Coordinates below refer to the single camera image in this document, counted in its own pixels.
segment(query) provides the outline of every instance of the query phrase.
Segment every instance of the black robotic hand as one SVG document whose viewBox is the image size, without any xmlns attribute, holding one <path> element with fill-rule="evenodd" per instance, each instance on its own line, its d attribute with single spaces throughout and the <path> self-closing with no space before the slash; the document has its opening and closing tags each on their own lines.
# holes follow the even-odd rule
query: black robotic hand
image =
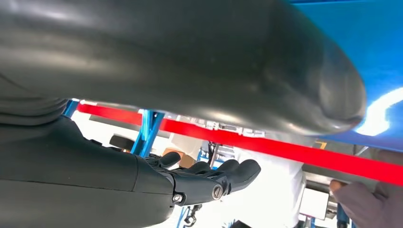
<svg viewBox="0 0 403 228">
<path fill-rule="evenodd" d="M 170 152 L 157 159 L 146 161 L 173 184 L 173 202 L 177 205 L 193 205 L 218 200 L 222 196 L 246 188 L 260 173 L 260 166 L 254 160 L 239 164 L 228 160 L 217 170 L 200 161 L 192 167 L 168 170 L 180 160 L 179 154 Z"/>
</svg>

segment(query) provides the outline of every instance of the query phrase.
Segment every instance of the person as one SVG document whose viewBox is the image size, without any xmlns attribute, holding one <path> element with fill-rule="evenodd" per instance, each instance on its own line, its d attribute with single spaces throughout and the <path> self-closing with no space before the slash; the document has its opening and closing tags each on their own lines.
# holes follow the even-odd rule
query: person
<svg viewBox="0 0 403 228">
<path fill-rule="evenodd" d="M 312 147 L 315 138 L 266 131 L 266 138 Z M 295 228 L 302 194 L 306 186 L 303 163 L 255 151 L 234 148 L 239 161 L 256 160 L 261 172 L 254 183 L 243 192 L 225 199 L 231 214 L 239 220 L 239 227 Z"/>
<path fill-rule="evenodd" d="M 374 158 L 403 165 L 403 154 L 375 150 Z M 330 182 L 330 191 L 358 228 L 399 228 L 403 224 L 403 188 L 379 182 L 374 192 L 360 182 Z"/>
</svg>

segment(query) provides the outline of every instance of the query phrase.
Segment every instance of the metal rod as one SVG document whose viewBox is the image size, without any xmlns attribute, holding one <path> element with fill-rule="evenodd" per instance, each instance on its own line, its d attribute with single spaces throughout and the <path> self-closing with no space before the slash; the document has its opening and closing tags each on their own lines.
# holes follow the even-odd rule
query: metal rod
<svg viewBox="0 0 403 228">
<path fill-rule="evenodd" d="M 360 155 L 361 155 L 364 151 L 366 151 L 368 148 L 369 148 L 368 146 L 363 147 L 363 148 L 360 149 L 360 151 L 358 151 L 355 155 L 356 155 L 356 156 L 360 156 Z"/>
<path fill-rule="evenodd" d="M 212 160 L 211 160 L 211 163 L 210 163 L 210 168 L 211 169 L 214 167 L 214 162 L 215 162 L 215 159 L 216 159 L 217 154 L 218 154 L 218 146 L 219 146 L 218 144 L 215 144 L 213 155 L 212 155 Z"/>
</svg>

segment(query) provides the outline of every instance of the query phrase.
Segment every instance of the blue surface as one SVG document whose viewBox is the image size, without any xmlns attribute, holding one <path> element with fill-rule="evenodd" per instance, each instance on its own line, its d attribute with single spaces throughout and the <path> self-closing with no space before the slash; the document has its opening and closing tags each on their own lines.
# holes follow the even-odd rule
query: blue surface
<svg viewBox="0 0 403 228">
<path fill-rule="evenodd" d="M 63 115 L 67 116 L 68 118 L 71 118 L 73 116 L 74 111 L 76 111 L 78 104 L 79 104 L 78 101 L 69 100 L 67 102 L 65 110 L 63 111 Z"/>
<path fill-rule="evenodd" d="M 345 51 L 367 92 L 361 125 L 326 138 L 403 152 L 403 1 L 310 2 L 296 6 Z"/>
<path fill-rule="evenodd" d="M 311 228 L 315 228 L 315 218 L 311 218 Z"/>
<path fill-rule="evenodd" d="M 144 110 L 141 129 L 130 153 L 139 155 L 143 158 L 150 155 L 154 140 L 160 130 L 163 117 L 163 113 Z"/>
</svg>

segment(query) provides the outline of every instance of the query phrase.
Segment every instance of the blue metal frame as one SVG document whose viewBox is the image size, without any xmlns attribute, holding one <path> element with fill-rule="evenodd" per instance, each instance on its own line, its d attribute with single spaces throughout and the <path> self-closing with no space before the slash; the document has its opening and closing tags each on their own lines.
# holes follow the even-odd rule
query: blue metal frame
<svg viewBox="0 0 403 228">
<path fill-rule="evenodd" d="M 315 228 L 315 218 L 311 218 L 311 228 Z"/>
<path fill-rule="evenodd" d="M 144 110 L 141 129 L 130 153 L 139 155 L 143 158 L 150 155 L 151 148 L 160 129 L 163 117 L 163 113 Z"/>
<path fill-rule="evenodd" d="M 63 115 L 71 118 L 73 116 L 74 111 L 77 109 L 79 101 L 69 100 L 66 105 L 66 109 L 63 112 Z"/>
</svg>

